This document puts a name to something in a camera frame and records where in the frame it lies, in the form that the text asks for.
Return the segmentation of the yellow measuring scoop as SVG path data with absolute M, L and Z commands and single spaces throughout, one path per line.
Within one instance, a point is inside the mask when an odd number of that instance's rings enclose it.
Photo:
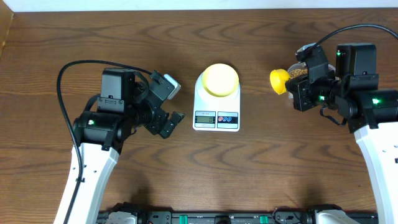
M 284 69 L 273 70 L 270 73 L 270 82 L 273 90 L 281 95 L 287 91 L 285 84 L 289 81 L 290 75 Z

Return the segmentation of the pale yellow bowl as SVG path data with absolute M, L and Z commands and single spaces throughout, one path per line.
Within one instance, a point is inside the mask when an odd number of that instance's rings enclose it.
M 237 71 L 223 63 L 210 65 L 202 74 L 202 85 L 207 93 L 216 97 L 226 97 L 239 86 Z

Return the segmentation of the clear plastic container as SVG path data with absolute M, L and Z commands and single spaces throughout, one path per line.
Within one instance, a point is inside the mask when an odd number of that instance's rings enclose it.
M 336 68 L 330 64 L 328 65 L 328 69 L 336 72 Z M 289 73 L 289 77 L 290 77 L 289 79 L 307 75 L 308 74 L 307 65 L 305 62 L 295 63 L 287 70 L 287 72 Z M 288 92 L 288 96 L 289 96 L 290 100 L 293 100 L 293 94 L 291 92 Z

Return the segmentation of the white digital kitchen scale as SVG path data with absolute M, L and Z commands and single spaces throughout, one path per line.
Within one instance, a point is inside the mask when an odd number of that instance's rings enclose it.
M 198 77 L 195 84 L 193 129 L 196 131 L 238 132 L 241 122 L 240 85 L 228 96 L 213 96 L 203 86 L 203 75 L 204 72 Z

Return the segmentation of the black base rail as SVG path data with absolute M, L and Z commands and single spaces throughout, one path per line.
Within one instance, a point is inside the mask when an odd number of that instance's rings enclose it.
M 378 215 L 368 212 L 344 212 L 333 204 L 316 205 L 306 210 L 277 207 L 271 212 L 187 212 L 167 207 L 140 208 L 132 203 L 118 203 L 99 212 L 96 223 L 137 224 L 261 224 L 261 223 L 378 223 Z

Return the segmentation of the soybeans in container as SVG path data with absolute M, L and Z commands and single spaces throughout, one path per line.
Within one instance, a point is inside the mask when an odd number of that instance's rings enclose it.
M 302 77 L 308 75 L 308 70 L 306 68 L 295 68 L 289 73 L 290 79 Z

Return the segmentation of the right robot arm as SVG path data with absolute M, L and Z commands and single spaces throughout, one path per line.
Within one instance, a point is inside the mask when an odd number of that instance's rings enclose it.
M 376 46 L 340 44 L 329 68 L 320 46 L 296 53 L 307 74 L 285 83 L 293 107 L 336 110 L 354 134 L 366 161 L 380 223 L 397 223 L 397 90 L 379 90 Z

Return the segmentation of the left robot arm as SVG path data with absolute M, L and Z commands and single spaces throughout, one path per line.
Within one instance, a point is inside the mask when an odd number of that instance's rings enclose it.
M 143 126 L 167 139 L 185 115 L 161 106 L 181 88 L 170 75 L 153 71 L 106 68 L 101 93 L 89 99 L 72 122 L 76 144 L 55 223 L 95 223 L 125 140 Z

